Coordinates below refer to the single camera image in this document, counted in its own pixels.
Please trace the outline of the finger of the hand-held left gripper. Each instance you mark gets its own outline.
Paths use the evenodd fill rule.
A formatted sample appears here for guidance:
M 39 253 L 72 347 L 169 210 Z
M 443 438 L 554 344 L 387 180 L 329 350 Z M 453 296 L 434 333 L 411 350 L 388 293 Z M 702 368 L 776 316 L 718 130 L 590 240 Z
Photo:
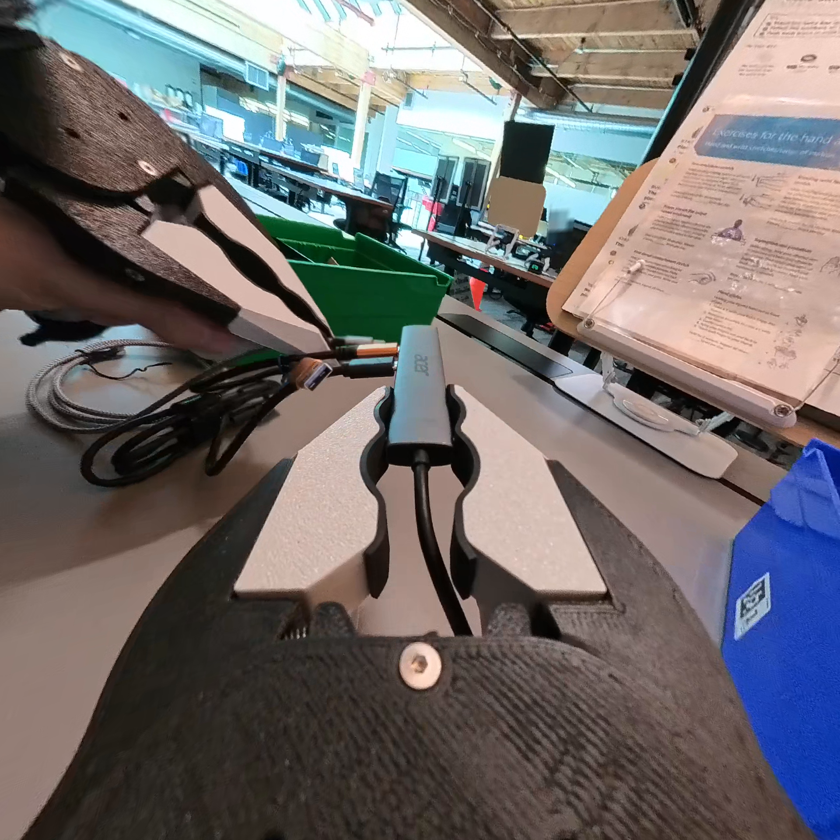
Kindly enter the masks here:
M 272 342 L 330 342 L 333 332 L 319 305 L 264 229 L 215 186 L 193 199 L 193 223 L 213 240 L 243 280 L 223 280 L 239 305 L 237 323 Z
M 238 339 L 255 345 L 275 350 L 283 354 L 314 354 L 326 351 L 329 342 L 272 342 L 270 337 L 257 330 L 251 335 L 248 329 L 237 323 L 239 305 L 231 290 L 224 292 L 217 286 L 223 280 L 243 280 L 234 266 L 227 260 L 221 248 L 206 237 L 198 227 L 154 220 L 142 233 L 142 237 L 167 256 L 173 258 L 181 267 L 190 270 L 199 280 L 212 290 L 221 293 L 234 303 L 235 315 L 227 329 Z

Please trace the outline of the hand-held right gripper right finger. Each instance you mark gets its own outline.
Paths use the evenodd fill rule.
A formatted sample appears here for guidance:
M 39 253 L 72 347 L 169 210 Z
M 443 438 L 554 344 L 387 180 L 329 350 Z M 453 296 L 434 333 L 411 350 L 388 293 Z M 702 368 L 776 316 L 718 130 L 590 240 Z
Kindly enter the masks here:
M 543 452 L 460 385 L 448 388 L 455 503 L 450 572 L 480 611 L 599 602 L 607 587 Z

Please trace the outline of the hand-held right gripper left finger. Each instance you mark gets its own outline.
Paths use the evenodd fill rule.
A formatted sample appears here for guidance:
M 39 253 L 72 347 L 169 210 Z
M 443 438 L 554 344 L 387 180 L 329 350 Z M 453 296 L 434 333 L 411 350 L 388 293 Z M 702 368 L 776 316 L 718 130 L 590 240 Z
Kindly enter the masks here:
M 240 598 L 358 607 L 390 571 L 385 501 L 391 387 L 378 388 L 301 449 L 234 585 Z

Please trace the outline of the dark grey USB hub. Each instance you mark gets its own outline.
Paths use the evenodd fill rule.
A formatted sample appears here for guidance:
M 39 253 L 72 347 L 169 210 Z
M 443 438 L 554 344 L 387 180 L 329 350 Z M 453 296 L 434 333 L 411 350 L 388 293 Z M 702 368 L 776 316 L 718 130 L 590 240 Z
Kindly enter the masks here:
M 429 578 L 453 634 L 471 636 L 437 541 L 430 500 L 431 469 L 450 466 L 454 454 L 443 356 L 434 326 L 411 325 L 402 330 L 385 452 L 390 466 L 409 467 L 413 472 L 416 532 Z

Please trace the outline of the blue plastic bin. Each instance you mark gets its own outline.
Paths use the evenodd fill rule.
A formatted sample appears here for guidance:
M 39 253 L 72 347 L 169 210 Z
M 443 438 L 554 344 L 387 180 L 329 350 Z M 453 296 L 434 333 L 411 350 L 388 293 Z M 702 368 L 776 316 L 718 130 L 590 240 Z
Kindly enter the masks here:
M 839 452 L 813 439 L 731 547 L 721 651 L 763 755 L 839 838 Z

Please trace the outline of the grey desk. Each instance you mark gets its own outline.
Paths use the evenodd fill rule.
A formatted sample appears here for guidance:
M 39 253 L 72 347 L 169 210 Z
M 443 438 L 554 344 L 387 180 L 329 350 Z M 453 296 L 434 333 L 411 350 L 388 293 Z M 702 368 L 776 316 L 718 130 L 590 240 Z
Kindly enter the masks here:
M 437 321 L 450 382 L 558 460 L 670 573 L 720 641 L 731 542 L 782 478 L 739 451 L 699 477 Z M 217 478 L 200 454 L 125 490 L 89 486 L 87 441 L 25 409 L 30 378 L 68 346 L 28 349 L 2 313 L 2 838 L 20 838 L 55 789 L 134 625 L 188 550 L 281 459 L 385 381 L 296 395 Z

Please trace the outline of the person's left hand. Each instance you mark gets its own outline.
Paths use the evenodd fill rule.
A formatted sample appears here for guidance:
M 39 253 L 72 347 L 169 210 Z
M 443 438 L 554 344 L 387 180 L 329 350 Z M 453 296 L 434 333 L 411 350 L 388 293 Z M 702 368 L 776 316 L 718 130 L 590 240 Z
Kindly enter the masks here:
M 236 352 L 225 328 L 176 302 L 149 297 L 80 266 L 47 228 L 1 199 L 1 309 L 71 313 L 102 327 L 138 325 L 162 341 L 211 358 Z

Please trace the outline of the green plastic bin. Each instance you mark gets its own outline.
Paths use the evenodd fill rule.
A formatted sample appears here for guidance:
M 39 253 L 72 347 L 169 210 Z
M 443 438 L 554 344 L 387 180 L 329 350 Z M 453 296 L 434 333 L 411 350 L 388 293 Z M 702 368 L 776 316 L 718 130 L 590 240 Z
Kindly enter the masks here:
M 452 282 L 444 272 L 363 234 L 257 218 L 339 336 L 396 341 L 405 326 L 436 318 Z

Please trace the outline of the long wooden table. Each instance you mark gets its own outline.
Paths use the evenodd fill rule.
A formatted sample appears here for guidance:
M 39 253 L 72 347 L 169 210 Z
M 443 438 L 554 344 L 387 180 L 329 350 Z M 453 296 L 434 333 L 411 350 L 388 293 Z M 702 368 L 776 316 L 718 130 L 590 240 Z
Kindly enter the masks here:
M 447 234 L 438 234 L 417 228 L 414 228 L 412 233 L 422 238 L 427 245 L 434 245 L 446 250 L 457 255 L 458 258 L 473 259 L 482 265 L 498 269 L 504 274 L 518 277 L 526 282 L 542 287 L 551 287 L 559 277 L 557 272 L 544 274 L 530 271 L 521 259 L 508 257 L 503 253 L 500 254 L 494 251 L 486 252 L 474 240 Z

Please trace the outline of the cardboard sheet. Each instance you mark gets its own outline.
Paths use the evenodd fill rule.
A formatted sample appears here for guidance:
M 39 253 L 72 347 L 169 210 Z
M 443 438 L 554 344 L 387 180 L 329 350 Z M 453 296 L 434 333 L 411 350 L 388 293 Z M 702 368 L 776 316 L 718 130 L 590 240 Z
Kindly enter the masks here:
M 522 238 L 538 232 L 546 198 L 543 184 L 498 176 L 490 184 L 487 223 L 515 229 Z

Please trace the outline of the wooden document stand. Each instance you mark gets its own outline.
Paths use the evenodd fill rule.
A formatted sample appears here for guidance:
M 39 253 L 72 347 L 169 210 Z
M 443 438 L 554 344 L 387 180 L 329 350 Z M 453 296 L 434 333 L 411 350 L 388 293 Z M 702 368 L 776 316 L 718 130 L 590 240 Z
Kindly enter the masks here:
M 642 199 L 637 198 L 636 195 L 638 193 L 647 194 L 648 189 L 653 184 L 651 172 L 656 167 L 657 162 L 657 159 L 653 159 L 641 164 L 626 178 L 624 184 L 618 189 L 616 196 L 592 226 L 590 232 L 584 237 L 549 289 L 547 312 L 554 327 L 567 338 L 581 340 L 595 350 L 606 352 L 607 347 L 600 339 L 586 338 L 581 335 L 579 332 L 579 325 L 582 322 L 581 317 L 574 315 L 567 309 L 567 301 L 574 297 L 577 287 L 582 283 L 585 274 L 596 258 L 604 249 L 610 248 L 609 242 L 614 238 L 614 229 L 620 224 L 626 210 L 642 202 Z M 655 369 L 650 362 L 631 361 L 626 350 L 619 350 L 617 355 L 620 360 L 632 365 L 636 371 L 643 372 L 650 378 L 666 383 L 681 393 L 690 395 L 697 402 L 716 408 L 718 413 L 722 413 L 730 407 L 728 404 L 720 403 L 715 395 L 698 390 L 693 385 L 678 382 L 671 373 Z M 826 444 L 834 447 L 839 446 L 838 420 L 833 419 L 828 425 L 825 425 L 816 417 L 814 408 L 802 409 L 798 413 L 794 424 L 790 427 L 774 426 L 770 423 L 770 420 L 761 419 L 747 407 L 737 406 L 732 414 L 739 421 L 758 427 L 791 445 L 804 447 L 811 440 L 818 438 Z

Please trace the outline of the black panel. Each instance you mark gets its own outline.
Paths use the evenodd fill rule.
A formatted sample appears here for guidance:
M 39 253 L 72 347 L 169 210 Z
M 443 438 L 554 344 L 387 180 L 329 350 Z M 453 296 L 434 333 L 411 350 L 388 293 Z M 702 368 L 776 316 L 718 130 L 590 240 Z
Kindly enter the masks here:
M 499 155 L 499 177 L 543 184 L 553 132 L 552 124 L 506 121 Z

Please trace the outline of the printed instruction sheet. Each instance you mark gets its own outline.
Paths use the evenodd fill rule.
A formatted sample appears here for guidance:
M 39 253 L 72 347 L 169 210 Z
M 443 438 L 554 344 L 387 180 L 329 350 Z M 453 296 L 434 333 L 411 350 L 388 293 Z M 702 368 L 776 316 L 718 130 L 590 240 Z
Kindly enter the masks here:
M 699 103 L 563 306 L 794 406 L 838 356 L 838 97 Z

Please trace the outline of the black pole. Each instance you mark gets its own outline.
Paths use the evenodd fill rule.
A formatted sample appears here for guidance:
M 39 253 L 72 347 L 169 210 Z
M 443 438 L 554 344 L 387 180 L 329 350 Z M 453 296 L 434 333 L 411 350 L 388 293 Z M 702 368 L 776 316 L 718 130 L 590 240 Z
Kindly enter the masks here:
M 721 1 L 645 151 L 642 163 L 658 158 L 717 75 L 763 1 Z

